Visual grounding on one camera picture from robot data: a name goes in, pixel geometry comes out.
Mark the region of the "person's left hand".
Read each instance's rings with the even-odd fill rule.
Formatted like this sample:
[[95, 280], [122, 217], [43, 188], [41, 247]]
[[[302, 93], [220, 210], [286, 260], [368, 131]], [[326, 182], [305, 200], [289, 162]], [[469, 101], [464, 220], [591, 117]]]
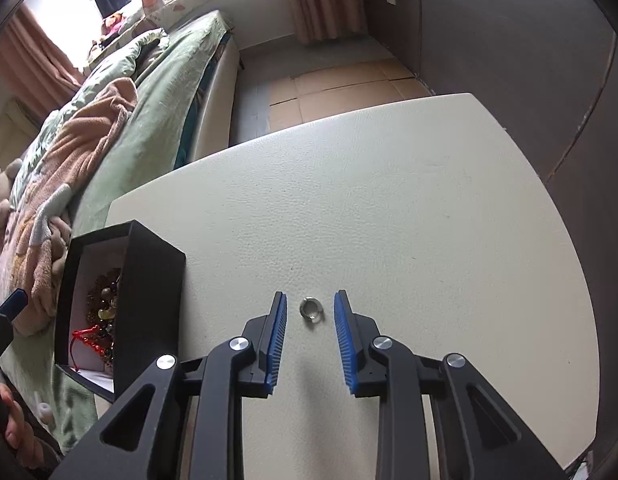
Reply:
[[0, 382], [0, 398], [7, 408], [7, 425], [4, 437], [16, 452], [18, 463], [29, 469], [44, 464], [41, 441], [34, 435], [31, 425], [24, 419], [24, 411], [15, 401], [12, 390]]

